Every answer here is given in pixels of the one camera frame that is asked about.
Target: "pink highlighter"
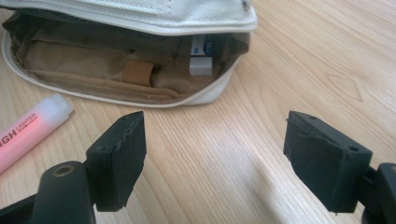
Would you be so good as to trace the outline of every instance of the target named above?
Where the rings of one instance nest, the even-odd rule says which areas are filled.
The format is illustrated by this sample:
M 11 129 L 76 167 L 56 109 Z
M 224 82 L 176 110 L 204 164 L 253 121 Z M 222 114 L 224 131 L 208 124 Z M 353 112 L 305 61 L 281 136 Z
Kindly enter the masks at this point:
M 73 107 L 55 94 L 0 132 L 0 174 L 64 123 L 71 112 Z

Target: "marker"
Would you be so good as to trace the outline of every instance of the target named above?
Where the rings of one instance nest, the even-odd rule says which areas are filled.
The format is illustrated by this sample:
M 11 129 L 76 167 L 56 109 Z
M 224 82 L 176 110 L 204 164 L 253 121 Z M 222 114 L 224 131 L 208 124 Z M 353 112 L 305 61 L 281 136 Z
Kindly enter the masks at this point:
M 73 107 L 55 94 L 0 132 L 0 174 L 64 123 L 71 112 Z

